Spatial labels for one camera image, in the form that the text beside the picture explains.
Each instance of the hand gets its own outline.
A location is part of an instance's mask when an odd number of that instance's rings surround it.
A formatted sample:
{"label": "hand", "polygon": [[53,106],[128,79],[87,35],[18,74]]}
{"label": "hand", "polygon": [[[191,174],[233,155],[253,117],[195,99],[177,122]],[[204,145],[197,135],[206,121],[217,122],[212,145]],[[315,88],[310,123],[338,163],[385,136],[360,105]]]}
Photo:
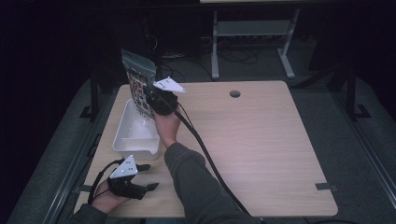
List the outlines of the hand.
{"label": "hand", "polygon": [[159,115],[154,112],[155,127],[166,148],[169,148],[177,141],[177,130],[181,120],[171,113],[170,115]]}
{"label": "hand", "polygon": [[124,198],[114,195],[108,188],[107,180],[99,184],[96,189],[92,206],[102,212],[109,214],[114,208],[122,203],[126,203],[130,198]]}

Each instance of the wooden table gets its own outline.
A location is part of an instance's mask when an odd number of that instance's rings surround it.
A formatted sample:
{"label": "wooden table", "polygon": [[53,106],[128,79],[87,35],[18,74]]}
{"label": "wooden table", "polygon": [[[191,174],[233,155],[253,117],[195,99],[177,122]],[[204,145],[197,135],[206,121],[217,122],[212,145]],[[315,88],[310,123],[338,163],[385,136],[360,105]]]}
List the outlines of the wooden table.
{"label": "wooden table", "polygon": [[[337,206],[326,183],[304,125],[282,81],[183,83],[186,93],[178,100],[187,110],[197,132],[229,188],[254,217],[333,216]],[[233,98],[230,91],[239,91]],[[122,86],[108,118],[85,185],[120,158],[112,149],[129,86]],[[181,124],[177,140],[202,153],[197,141]],[[142,201],[131,200],[115,210],[115,217],[183,217],[183,207],[164,164],[164,147],[151,169],[133,182],[159,182]],[[87,202],[81,192],[76,210]]]}

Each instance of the person's left hand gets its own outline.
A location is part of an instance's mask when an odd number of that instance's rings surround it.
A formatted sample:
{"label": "person's left hand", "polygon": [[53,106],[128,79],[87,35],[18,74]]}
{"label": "person's left hand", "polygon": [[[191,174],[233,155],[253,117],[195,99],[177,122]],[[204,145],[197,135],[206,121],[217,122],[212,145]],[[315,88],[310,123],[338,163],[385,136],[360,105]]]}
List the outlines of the person's left hand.
{"label": "person's left hand", "polygon": [[107,180],[105,180],[100,183],[96,189],[92,206],[106,214],[109,214],[120,204],[126,203],[129,200],[131,199],[114,195],[108,188]]}

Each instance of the dark background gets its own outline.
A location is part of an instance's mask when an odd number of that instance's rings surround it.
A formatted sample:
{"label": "dark background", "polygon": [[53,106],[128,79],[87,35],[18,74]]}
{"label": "dark background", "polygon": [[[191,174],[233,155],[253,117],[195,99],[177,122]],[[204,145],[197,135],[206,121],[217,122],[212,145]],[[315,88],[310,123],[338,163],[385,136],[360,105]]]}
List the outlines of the dark background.
{"label": "dark background", "polygon": [[[157,13],[147,20],[146,12],[75,11],[73,3],[61,0],[7,0],[0,8],[4,223],[65,110],[91,74],[97,75],[103,91],[126,83],[120,48],[154,61],[170,49],[199,57],[200,36],[211,34],[211,13]],[[312,69],[351,57],[358,76],[396,119],[395,9],[391,1],[368,7],[304,7],[294,37],[318,40]],[[155,54],[148,52],[152,43],[145,34],[158,36]]]}

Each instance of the white plastic container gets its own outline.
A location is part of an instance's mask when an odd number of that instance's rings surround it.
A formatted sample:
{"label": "white plastic container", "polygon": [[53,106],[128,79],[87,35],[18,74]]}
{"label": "white plastic container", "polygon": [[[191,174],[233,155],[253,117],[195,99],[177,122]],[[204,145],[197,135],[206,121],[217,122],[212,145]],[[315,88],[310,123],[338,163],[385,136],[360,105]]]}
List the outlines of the white plastic container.
{"label": "white plastic container", "polygon": [[133,100],[129,100],[122,113],[113,149],[123,158],[134,155],[137,161],[154,161],[159,157],[160,136],[153,119],[141,115]]}

